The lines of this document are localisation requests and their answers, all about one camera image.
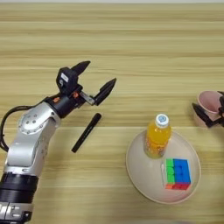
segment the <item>bottle cap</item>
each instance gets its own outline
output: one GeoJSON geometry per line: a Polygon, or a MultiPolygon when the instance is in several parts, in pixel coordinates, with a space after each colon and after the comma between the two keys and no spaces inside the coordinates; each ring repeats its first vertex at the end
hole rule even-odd
{"type": "Polygon", "coordinates": [[[157,115],[156,118],[156,125],[160,128],[160,129],[165,129],[168,127],[169,125],[169,117],[167,115],[157,115]]]}

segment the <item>orange juice bottle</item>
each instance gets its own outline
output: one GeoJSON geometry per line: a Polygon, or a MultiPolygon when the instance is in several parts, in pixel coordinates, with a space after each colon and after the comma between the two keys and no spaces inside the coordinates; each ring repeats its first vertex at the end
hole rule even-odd
{"type": "Polygon", "coordinates": [[[151,158],[161,158],[172,135],[172,128],[167,115],[157,115],[156,121],[148,126],[145,152],[151,158]]]}

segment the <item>green cube face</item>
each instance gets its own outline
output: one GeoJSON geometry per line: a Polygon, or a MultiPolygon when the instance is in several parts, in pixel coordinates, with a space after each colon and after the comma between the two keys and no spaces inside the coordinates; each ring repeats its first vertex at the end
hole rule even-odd
{"type": "Polygon", "coordinates": [[[174,166],[172,158],[167,158],[166,159],[166,166],[169,166],[169,167],[173,167],[174,166]]]}
{"type": "Polygon", "coordinates": [[[174,169],[170,166],[166,167],[167,175],[174,175],[174,169]]]}
{"type": "Polygon", "coordinates": [[[167,174],[167,184],[175,184],[175,178],[174,175],[168,175],[167,174]]]}

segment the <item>beige plate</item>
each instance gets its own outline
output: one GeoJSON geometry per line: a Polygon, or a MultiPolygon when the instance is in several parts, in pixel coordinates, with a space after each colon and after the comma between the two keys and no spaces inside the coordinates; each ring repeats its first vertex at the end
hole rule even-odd
{"type": "Polygon", "coordinates": [[[164,204],[174,204],[188,199],[200,181],[200,161],[194,148],[179,134],[172,132],[171,139],[162,158],[149,158],[144,152],[146,131],[133,140],[126,155],[129,177],[134,186],[145,197],[164,204]],[[186,191],[164,188],[161,164],[165,158],[188,159],[192,184],[186,191]]]}

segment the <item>red cube face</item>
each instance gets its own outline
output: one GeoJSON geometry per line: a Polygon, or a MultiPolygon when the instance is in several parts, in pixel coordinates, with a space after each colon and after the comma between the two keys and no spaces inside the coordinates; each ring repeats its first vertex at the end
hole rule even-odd
{"type": "Polygon", "coordinates": [[[181,184],[175,184],[173,187],[172,187],[172,189],[174,189],[174,190],[180,190],[181,189],[181,184]]]}
{"type": "Polygon", "coordinates": [[[187,188],[189,187],[190,184],[183,184],[181,186],[181,190],[187,190],[187,188]]]}

